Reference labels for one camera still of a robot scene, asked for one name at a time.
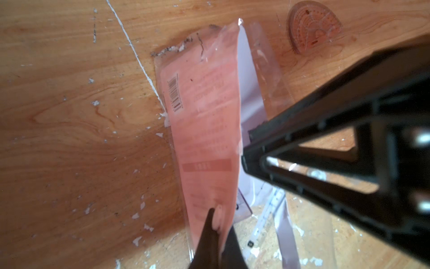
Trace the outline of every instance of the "plastic packaging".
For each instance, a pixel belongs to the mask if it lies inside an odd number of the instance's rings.
[[[241,24],[239,19],[224,27],[210,25],[154,54],[190,227],[191,258],[209,208],[222,210],[222,249],[233,221],[251,216],[248,205],[266,203],[272,186],[245,174],[240,156],[249,143],[248,130],[293,104],[263,29],[258,23]],[[288,221],[277,226],[292,231]]]

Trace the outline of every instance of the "black plastic part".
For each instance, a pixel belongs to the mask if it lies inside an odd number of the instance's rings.
[[[224,251],[219,260],[219,235],[212,229],[214,212],[214,208],[208,211],[194,259],[188,269],[248,269],[233,227],[228,233]]]
[[[352,127],[348,152],[299,145]],[[430,216],[413,197],[430,197],[430,149],[405,133],[430,127],[430,43],[362,59],[272,120],[249,132],[245,172],[299,194],[430,264]],[[267,163],[267,157],[379,184],[363,194]]]

